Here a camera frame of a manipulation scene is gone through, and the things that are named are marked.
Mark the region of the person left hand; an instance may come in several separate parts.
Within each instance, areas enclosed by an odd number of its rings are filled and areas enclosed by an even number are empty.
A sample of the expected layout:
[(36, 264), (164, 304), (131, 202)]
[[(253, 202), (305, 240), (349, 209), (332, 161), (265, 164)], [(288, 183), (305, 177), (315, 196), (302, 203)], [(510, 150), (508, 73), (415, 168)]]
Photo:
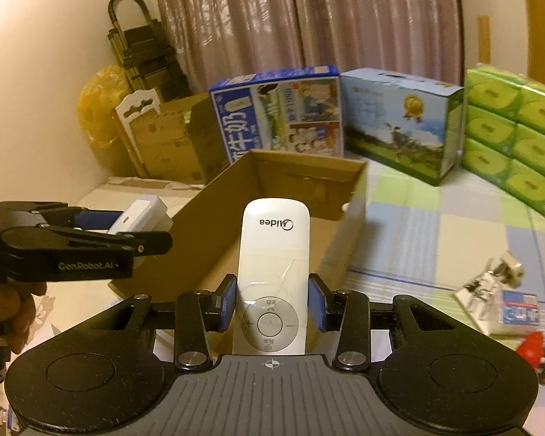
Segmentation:
[(47, 291), (46, 282), (23, 282), (23, 285), (27, 289), (19, 293), (12, 284), (0, 283), (0, 323), (4, 324), (9, 349), (16, 354), (24, 348), (36, 316), (33, 296), (42, 296)]

